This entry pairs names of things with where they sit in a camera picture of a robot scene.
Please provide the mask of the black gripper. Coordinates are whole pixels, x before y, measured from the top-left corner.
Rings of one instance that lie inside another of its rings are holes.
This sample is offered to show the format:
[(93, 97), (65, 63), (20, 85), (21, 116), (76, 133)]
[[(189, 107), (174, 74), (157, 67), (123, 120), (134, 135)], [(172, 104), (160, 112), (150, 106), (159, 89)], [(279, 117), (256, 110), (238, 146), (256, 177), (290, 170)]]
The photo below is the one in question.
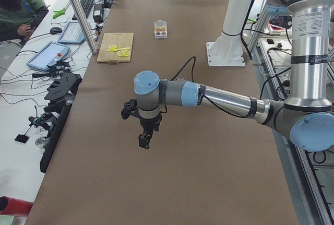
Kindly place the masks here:
[(157, 115), (156, 117), (150, 119), (146, 119), (140, 116), (139, 120), (144, 130), (143, 133), (138, 136), (139, 147), (149, 149), (153, 131), (159, 131), (162, 115)]

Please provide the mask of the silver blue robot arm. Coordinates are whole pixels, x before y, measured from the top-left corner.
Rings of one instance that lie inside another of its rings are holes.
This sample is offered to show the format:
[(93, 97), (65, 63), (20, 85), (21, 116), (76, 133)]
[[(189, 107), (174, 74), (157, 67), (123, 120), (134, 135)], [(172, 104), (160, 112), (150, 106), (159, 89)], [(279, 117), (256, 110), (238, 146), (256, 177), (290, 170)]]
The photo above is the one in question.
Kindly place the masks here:
[(139, 146), (149, 148), (162, 120), (161, 105), (216, 107), (230, 115), (255, 119), (307, 151), (333, 145), (332, 104), (326, 97), (330, 9), (333, 0), (267, 0), (292, 15), (290, 94), (282, 102), (258, 100), (187, 80), (161, 79), (152, 71), (135, 76), (134, 116), (143, 127)]

